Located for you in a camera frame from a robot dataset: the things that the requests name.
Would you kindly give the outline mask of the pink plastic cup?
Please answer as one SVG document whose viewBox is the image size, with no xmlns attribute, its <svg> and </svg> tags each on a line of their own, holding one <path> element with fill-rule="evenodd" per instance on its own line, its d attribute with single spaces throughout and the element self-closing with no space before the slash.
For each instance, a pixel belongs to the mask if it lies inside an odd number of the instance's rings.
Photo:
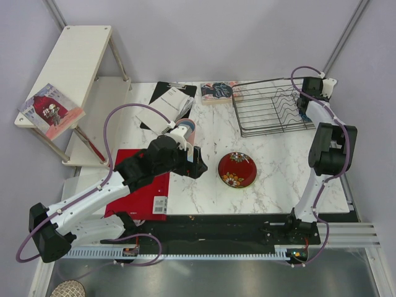
<svg viewBox="0 0 396 297">
<path fill-rule="evenodd" d="M 186 142 L 194 146 L 195 134 L 196 134 L 196 124 L 193 120 L 189 118 L 182 118 L 177 123 L 178 126 L 185 127 L 187 132 L 184 134 Z"/>
</svg>

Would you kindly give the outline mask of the red floral bowl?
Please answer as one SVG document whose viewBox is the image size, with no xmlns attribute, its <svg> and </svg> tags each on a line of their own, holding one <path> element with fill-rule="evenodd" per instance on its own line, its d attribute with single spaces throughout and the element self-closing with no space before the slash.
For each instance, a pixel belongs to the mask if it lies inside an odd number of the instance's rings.
<svg viewBox="0 0 396 297">
<path fill-rule="evenodd" d="M 246 186 L 255 181 L 257 166 L 246 153 L 231 152 L 220 159 L 217 173 L 224 183 Z"/>
</svg>

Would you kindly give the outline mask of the light blue mug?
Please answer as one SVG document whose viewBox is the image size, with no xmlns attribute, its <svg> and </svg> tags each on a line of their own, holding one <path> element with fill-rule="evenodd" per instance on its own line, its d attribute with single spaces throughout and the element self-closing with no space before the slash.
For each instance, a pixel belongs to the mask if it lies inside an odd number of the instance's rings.
<svg viewBox="0 0 396 297">
<path fill-rule="evenodd" d="M 187 149 L 187 160 L 191 163 L 194 161 L 194 149 L 193 148 Z"/>
</svg>

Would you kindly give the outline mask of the green plate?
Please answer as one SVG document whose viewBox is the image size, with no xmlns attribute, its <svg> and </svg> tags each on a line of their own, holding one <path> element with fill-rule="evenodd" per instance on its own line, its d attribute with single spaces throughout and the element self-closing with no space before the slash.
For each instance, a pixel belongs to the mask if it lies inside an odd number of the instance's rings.
<svg viewBox="0 0 396 297">
<path fill-rule="evenodd" d="M 246 186 L 244 186 L 244 185 L 234 185 L 234 184 L 228 184 L 228 183 L 225 183 L 225 185 L 230 187 L 230 188 L 232 188 L 232 189 L 248 189 L 250 187 L 253 187 L 254 183 L 251 183 L 251 184 L 246 185 Z"/>
</svg>

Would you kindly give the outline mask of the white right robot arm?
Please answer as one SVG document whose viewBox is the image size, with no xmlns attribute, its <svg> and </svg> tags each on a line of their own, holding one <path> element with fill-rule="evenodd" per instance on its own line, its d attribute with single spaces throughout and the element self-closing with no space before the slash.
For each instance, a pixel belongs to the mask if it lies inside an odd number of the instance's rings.
<svg viewBox="0 0 396 297">
<path fill-rule="evenodd" d="M 308 155 L 309 180 L 293 209 L 295 218 L 306 223 L 317 221 L 327 184 L 347 172 L 353 159 L 358 130 L 340 120 L 329 104 L 336 83 L 334 79 L 305 77 L 298 90 L 298 111 L 316 129 Z"/>
</svg>

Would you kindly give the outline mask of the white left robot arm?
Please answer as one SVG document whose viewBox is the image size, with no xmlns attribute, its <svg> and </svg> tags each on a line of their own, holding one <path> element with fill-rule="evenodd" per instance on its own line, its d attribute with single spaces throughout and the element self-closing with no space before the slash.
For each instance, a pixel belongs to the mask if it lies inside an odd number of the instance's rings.
<svg viewBox="0 0 396 297">
<path fill-rule="evenodd" d="M 175 173 L 197 179 L 207 170 L 200 147 L 182 148 L 170 134 L 159 136 L 80 194 L 49 207 L 33 205 L 29 210 L 27 238 L 34 241 L 44 263 L 54 262 L 71 248 L 95 240 L 130 243 L 136 229 L 123 222 L 122 215 L 91 220 L 91 214 L 152 184 L 157 176 Z"/>
</svg>

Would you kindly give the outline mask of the red white patterned mug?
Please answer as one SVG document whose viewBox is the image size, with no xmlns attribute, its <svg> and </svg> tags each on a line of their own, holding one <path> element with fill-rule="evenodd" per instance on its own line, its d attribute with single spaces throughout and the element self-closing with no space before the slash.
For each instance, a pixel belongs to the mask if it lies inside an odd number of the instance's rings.
<svg viewBox="0 0 396 297">
<path fill-rule="evenodd" d="M 310 123 L 310 122 L 311 122 L 311 119 L 310 119 L 309 117 L 307 117 L 305 114 L 300 114 L 300 117 L 301 117 L 301 119 L 302 119 L 304 122 L 307 122 L 307 123 Z"/>
</svg>

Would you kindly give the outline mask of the red folder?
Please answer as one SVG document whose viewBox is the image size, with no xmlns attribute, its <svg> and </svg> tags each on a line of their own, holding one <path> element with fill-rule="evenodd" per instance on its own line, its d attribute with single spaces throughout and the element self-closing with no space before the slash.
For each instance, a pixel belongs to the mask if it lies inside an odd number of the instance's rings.
<svg viewBox="0 0 396 297">
<path fill-rule="evenodd" d="M 156 176 L 151 184 L 107 204 L 105 217 L 125 212 L 133 220 L 165 221 L 169 186 L 170 173 Z"/>
</svg>

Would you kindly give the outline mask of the white paper booklet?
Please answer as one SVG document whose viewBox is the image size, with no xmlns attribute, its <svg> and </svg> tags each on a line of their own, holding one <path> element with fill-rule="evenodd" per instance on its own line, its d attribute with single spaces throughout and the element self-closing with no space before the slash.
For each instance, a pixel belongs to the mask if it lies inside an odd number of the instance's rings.
<svg viewBox="0 0 396 297">
<path fill-rule="evenodd" d="M 149 106 L 159 111 L 170 121 L 174 121 L 189 98 L 189 95 L 172 87 L 150 103 Z M 161 134 L 168 127 L 168 123 L 150 109 L 144 108 L 136 115 L 136 118 L 156 134 Z"/>
</svg>

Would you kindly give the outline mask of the blue pink book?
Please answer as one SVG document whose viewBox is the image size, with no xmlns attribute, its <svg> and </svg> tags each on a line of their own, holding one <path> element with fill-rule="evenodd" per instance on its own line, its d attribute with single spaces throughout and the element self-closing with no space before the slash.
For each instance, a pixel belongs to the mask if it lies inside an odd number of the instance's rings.
<svg viewBox="0 0 396 297">
<path fill-rule="evenodd" d="M 231 103 L 233 96 L 240 95 L 243 87 L 238 81 L 206 82 L 200 85 L 203 105 L 217 105 Z"/>
</svg>

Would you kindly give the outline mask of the black clipboard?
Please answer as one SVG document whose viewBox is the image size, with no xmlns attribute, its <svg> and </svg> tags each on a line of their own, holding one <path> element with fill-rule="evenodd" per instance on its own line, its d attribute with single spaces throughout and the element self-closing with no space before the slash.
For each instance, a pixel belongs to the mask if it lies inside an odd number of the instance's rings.
<svg viewBox="0 0 396 297">
<path fill-rule="evenodd" d="M 194 101 L 197 87 L 194 85 L 178 85 L 168 82 L 158 82 L 153 91 L 148 106 L 159 111 L 167 119 L 176 123 L 176 119 L 186 106 L 188 99 Z M 168 122 L 151 109 L 143 108 L 136 118 L 141 122 L 141 129 L 148 129 L 156 134 L 161 134 Z"/>
</svg>

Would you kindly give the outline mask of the white wooden shelf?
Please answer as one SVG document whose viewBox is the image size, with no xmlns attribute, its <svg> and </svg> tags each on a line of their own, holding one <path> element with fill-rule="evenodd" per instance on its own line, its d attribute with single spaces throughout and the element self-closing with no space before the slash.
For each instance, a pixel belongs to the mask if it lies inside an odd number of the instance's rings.
<svg viewBox="0 0 396 297">
<path fill-rule="evenodd" d="M 131 90 L 131 80 L 123 70 L 123 64 L 112 37 L 109 25 L 76 25 L 63 29 L 29 95 L 33 96 L 47 83 L 51 83 L 65 96 L 85 111 L 85 116 L 73 127 L 67 149 L 61 150 L 43 135 L 23 114 L 18 114 L 14 124 L 34 132 L 42 142 L 56 152 L 66 166 L 106 167 L 108 157 L 105 148 L 116 152 L 121 115 L 112 115 L 107 136 L 103 137 L 103 125 L 108 114 L 125 104 Z M 119 77 L 97 74 L 106 48 L 122 69 Z"/>
</svg>

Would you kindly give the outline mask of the red illustrated book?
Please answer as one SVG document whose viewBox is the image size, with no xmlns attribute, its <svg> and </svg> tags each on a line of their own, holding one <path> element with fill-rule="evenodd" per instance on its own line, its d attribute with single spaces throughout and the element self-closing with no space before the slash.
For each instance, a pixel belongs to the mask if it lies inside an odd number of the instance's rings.
<svg viewBox="0 0 396 297">
<path fill-rule="evenodd" d="M 54 140 L 85 116 L 85 111 L 51 84 L 28 98 L 19 111 L 49 140 Z"/>
</svg>

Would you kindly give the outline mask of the patterned round object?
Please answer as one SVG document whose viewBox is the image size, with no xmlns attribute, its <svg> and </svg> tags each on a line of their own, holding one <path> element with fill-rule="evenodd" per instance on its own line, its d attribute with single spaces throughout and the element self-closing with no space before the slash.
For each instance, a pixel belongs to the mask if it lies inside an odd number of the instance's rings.
<svg viewBox="0 0 396 297">
<path fill-rule="evenodd" d="M 77 280 L 67 280 L 60 283 L 50 294 L 51 297 L 86 297 L 86 291 Z"/>
</svg>

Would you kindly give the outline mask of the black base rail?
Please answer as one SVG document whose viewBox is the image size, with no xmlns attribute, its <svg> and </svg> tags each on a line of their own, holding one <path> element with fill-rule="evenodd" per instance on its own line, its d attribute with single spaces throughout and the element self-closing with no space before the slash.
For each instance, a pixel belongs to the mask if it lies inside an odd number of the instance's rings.
<svg viewBox="0 0 396 297">
<path fill-rule="evenodd" d="M 276 246 L 318 245 L 316 223 L 302 223 L 291 215 L 169 215 L 165 221 L 137 226 L 119 212 L 124 244 L 138 243 L 146 251 L 273 252 Z"/>
</svg>

